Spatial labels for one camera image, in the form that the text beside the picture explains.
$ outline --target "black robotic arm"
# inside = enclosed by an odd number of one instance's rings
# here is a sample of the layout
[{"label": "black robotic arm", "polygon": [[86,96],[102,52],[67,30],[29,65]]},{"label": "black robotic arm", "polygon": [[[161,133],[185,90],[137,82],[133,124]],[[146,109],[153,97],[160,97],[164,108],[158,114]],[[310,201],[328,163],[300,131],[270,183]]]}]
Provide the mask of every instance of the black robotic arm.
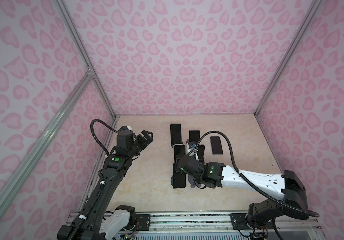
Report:
[{"label": "black robotic arm", "polygon": [[[117,146],[107,155],[103,168],[98,172],[99,182],[93,190],[89,200],[84,204],[83,209],[73,220],[70,226],[62,225],[57,233],[58,240],[105,240],[105,234],[99,234],[101,223],[107,206],[112,198],[114,191],[126,175],[129,167],[132,165],[132,159],[139,156],[152,141],[153,133],[142,131],[142,135],[135,135],[130,128],[122,126],[117,135]],[[120,206],[115,213],[124,215],[128,212],[127,223],[122,227],[131,229],[135,225],[135,209],[129,206]]]}]

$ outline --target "robotic arm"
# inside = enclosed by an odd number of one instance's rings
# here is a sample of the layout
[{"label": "robotic arm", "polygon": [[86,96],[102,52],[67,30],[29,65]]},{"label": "robotic arm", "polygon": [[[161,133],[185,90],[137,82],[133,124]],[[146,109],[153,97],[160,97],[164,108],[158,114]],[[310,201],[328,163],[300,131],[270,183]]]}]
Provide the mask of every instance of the robotic arm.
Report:
[{"label": "robotic arm", "polygon": [[[200,152],[200,142],[210,133],[218,133],[226,139],[233,166],[219,162],[204,164],[204,153]],[[301,220],[308,219],[309,216],[319,217],[318,213],[308,210],[305,187],[293,171],[285,170],[284,174],[280,175],[239,170],[233,158],[231,144],[222,132],[210,131],[200,139],[188,139],[187,151],[186,155],[175,152],[174,171],[192,176],[195,184],[203,184],[209,188],[243,188],[257,191],[268,198],[261,203],[249,205],[245,220],[251,228],[265,225],[271,219],[275,220],[276,217],[282,215]],[[280,238],[275,225],[274,229]]]},{"label": "robotic arm", "polygon": [[122,126],[117,133],[117,146],[107,154],[103,168],[98,172],[99,183],[73,223],[70,226],[61,226],[57,233],[58,240],[110,240],[121,228],[129,230],[135,228],[134,207],[121,205],[111,217],[103,223],[102,221],[114,191],[132,165],[133,157],[139,156],[140,152],[153,141],[153,133],[144,130],[141,132],[143,136],[140,134],[136,136],[129,126]]}]

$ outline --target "beige work surface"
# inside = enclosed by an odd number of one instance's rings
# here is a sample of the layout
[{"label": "beige work surface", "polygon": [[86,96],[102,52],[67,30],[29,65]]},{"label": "beige work surface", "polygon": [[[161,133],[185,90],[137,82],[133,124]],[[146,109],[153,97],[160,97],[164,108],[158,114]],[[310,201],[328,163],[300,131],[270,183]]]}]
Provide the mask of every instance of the beige work surface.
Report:
[{"label": "beige work surface", "polygon": [[[174,152],[170,142],[172,123],[182,126],[182,141],[188,139],[189,130],[200,130],[200,135],[212,130],[224,133],[231,142],[236,165],[239,169],[279,174],[280,170],[270,148],[252,114],[203,115],[203,116],[123,116],[116,129],[131,126],[140,134],[153,132],[154,141],[133,161],[126,176],[117,187],[107,210],[119,205],[135,207],[137,212],[247,210],[249,204],[265,198],[257,192],[232,187],[215,189],[173,189],[170,184]],[[205,145],[205,163],[221,162],[232,165],[227,142],[220,136],[223,155],[212,154],[209,134],[201,144]],[[116,145],[112,140],[110,149]]]}]

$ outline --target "smartphone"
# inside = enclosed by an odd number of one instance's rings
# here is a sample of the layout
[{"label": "smartphone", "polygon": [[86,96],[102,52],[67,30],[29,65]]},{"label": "smartphone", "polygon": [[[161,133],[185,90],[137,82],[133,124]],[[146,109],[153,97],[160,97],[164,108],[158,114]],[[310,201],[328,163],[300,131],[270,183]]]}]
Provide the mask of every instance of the smartphone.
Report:
[{"label": "smartphone", "polygon": [[198,157],[204,157],[204,150],[205,150],[205,145],[199,144],[199,145],[198,145],[197,156],[198,156]]},{"label": "smartphone", "polygon": [[176,124],[171,124],[170,125],[171,129],[171,146],[175,144],[182,144],[183,141],[181,141],[181,124],[176,123]]},{"label": "smartphone", "polygon": [[185,155],[185,148],[187,146],[185,144],[175,144],[173,146],[173,152],[174,152],[174,156],[175,156],[175,162],[176,159],[180,159]]},{"label": "smartphone", "polygon": [[187,177],[184,173],[176,172],[176,163],[172,166],[172,177],[171,177],[171,185],[173,188],[185,188],[187,184]]},{"label": "smartphone", "polygon": [[189,130],[189,141],[198,142],[200,139],[200,130]]},{"label": "smartphone", "polygon": [[220,137],[211,137],[211,147],[213,155],[223,154],[223,147],[221,146]]}]

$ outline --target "metal corner bracket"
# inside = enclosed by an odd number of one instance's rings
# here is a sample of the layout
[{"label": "metal corner bracket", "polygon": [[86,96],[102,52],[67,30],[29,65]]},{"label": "metal corner bracket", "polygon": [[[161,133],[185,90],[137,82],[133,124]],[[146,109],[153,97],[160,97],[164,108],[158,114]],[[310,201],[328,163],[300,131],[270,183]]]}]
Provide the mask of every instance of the metal corner bracket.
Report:
[{"label": "metal corner bracket", "polygon": [[95,76],[95,79],[93,79],[93,82],[97,88],[99,95],[101,96],[103,103],[105,104],[105,107],[107,108],[109,114],[111,115],[111,118],[114,119],[116,115],[113,111],[112,105],[109,102],[108,96],[101,85],[101,81],[99,80],[96,74],[96,71],[93,67],[93,64],[88,56],[88,53],[81,41],[80,35],[78,34],[78,31],[69,13],[67,5],[64,3],[64,0],[52,0],[52,1],[54,5],[56,6],[59,15],[62,17],[62,20],[64,21],[64,24],[67,27],[68,32],[73,42],[75,43],[76,48],[78,52],[80,53],[80,56],[86,68],[88,69],[87,74],[91,74]]}]

